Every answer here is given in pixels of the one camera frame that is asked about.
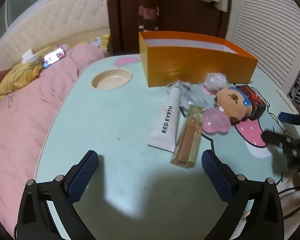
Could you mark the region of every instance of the orange box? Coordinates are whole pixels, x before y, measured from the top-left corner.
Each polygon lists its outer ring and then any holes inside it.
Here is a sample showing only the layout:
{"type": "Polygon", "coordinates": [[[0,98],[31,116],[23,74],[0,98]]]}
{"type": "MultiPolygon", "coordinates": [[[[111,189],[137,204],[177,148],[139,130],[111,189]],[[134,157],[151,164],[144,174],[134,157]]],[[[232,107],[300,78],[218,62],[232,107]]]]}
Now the orange box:
{"type": "Polygon", "coordinates": [[[222,38],[184,32],[139,32],[139,48],[148,87],[176,80],[198,84],[219,72],[229,83],[249,83],[258,60],[222,38]]]}

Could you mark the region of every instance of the perfume bottle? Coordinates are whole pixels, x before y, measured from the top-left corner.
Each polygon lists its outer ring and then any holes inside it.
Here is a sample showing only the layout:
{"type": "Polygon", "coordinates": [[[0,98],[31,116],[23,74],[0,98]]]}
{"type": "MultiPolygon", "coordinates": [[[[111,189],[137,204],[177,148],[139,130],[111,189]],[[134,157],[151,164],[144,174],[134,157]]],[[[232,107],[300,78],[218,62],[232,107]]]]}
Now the perfume bottle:
{"type": "Polygon", "coordinates": [[[171,164],[191,168],[195,165],[202,133],[202,117],[204,109],[199,106],[190,106],[177,146],[172,155],[171,164]]]}

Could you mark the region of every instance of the yellow pillow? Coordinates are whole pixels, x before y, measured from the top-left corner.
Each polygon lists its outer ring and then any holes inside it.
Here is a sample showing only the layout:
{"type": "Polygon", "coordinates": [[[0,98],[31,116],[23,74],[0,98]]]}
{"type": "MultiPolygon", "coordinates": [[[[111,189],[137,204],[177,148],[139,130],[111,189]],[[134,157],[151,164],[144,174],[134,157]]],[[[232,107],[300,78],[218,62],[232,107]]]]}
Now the yellow pillow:
{"type": "Polygon", "coordinates": [[[41,59],[49,52],[56,50],[55,45],[48,46],[39,50],[35,55],[38,55],[39,62],[35,64],[22,62],[15,65],[3,78],[0,83],[0,99],[2,99],[8,91],[16,91],[25,87],[27,84],[35,80],[42,70],[41,59]]]}
{"type": "Polygon", "coordinates": [[[110,35],[105,34],[101,37],[95,38],[94,40],[83,41],[83,42],[80,42],[79,44],[91,44],[91,45],[100,47],[100,48],[104,49],[105,51],[108,51],[109,39],[110,39],[110,35]]]}

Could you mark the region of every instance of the light blue table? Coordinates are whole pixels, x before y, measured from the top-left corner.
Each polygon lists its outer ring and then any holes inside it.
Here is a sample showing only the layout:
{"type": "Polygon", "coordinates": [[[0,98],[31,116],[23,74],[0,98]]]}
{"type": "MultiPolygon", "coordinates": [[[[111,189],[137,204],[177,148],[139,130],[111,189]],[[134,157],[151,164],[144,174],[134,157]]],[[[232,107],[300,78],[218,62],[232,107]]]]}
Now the light blue table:
{"type": "MultiPolygon", "coordinates": [[[[285,180],[292,173],[285,157],[275,149],[267,158],[252,155],[234,127],[227,135],[207,135],[209,140],[202,137],[194,168],[171,165],[171,153],[145,143],[167,90],[147,87],[141,63],[124,67],[132,72],[132,79],[119,89],[90,87],[92,78],[115,68],[117,59],[99,60],[79,78],[50,130],[36,176],[37,182],[51,181],[66,174],[88,150],[99,154],[99,167],[82,199],[74,204],[96,239],[198,240],[205,236],[227,206],[201,166],[202,152],[211,149],[212,140],[220,160],[248,179],[272,177],[277,182],[282,174],[285,180]]],[[[291,112],[276,92],[278,87],[259,69],[250,85],[270,102],[275,115],[291,112]]],[[[201,87],[193,85],[192,89],[201,87]]],[[[205,99],[213,106],[213,97],[205,99]]],[[[260,125],[263,130],[281,130],[268,113],[260,118],[260,125]]],[[[299,128],[290,127],[289,131],[300,136],[299,128]]],[[[61,236],[69,239],[53,204],[49,207],[61,236]]]]}

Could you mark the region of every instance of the white tissue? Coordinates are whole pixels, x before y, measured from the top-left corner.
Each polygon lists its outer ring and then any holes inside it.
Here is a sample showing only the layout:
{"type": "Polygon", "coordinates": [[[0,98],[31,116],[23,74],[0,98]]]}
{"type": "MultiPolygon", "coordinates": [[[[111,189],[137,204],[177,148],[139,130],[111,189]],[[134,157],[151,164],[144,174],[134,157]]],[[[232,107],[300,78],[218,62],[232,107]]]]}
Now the white tissue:
{"type": "Polygon", "coordinates": [[[29,61],[31,61],[31,59],[34,57],[32,49],[29,49],[28,51],[26,51],[25,54],[22,55],[22,63],[25,64],[29,61]]]}
{"type": "Polygon", "coordinates": [[[226,75],[222,73],[208,73],[203,85],[206,89],[208,89],[208,91],[218,91],[224,87],[228,87],[229,83],[226,75]]]}

